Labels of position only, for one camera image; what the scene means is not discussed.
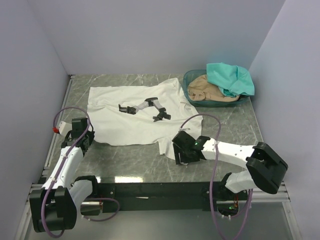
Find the white printed t shirt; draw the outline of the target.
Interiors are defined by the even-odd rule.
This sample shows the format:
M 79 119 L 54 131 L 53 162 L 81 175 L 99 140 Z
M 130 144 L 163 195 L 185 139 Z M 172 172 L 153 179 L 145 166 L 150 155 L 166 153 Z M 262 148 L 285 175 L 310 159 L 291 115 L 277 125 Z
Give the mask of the white printed t shirt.
M 183 126 L 193 138 L 202 117 L 189 103 L 177 78 L 156 86 L 92 87 L 87 113 L 94 140 L 111 146 L 158 143 L 160 155 L 174 159 L 172 140 Z

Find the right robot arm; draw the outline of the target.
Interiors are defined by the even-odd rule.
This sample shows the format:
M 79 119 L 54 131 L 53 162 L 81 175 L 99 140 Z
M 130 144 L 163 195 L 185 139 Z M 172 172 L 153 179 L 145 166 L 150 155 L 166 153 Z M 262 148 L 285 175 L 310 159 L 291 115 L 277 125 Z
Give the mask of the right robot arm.
M 200 160 L 218 160 L 243 168 L 231 173 L 219 187 L 222 198 L 230 200 L 243 190 L 260 189 L 275 195 L 288 170 L 288 164 L 266 143 L 237 145 L 207 136 L 194 139 L 180 131 L 172 140 L 177 165 Z

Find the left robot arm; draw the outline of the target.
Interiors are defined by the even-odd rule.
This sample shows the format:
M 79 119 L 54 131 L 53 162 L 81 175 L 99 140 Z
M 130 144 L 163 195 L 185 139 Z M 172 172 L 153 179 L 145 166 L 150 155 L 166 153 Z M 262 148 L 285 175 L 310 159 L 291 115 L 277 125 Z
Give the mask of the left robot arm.
M 70 126 L 51 175 L 29 196 L 33 229 L 37 233 L 73 229 L 82 202 L 94 201 L 100 195 L 94 175 L 74 177 L 93 143 L 95 132 L 89 129 L 87 118 L 74 118 Z

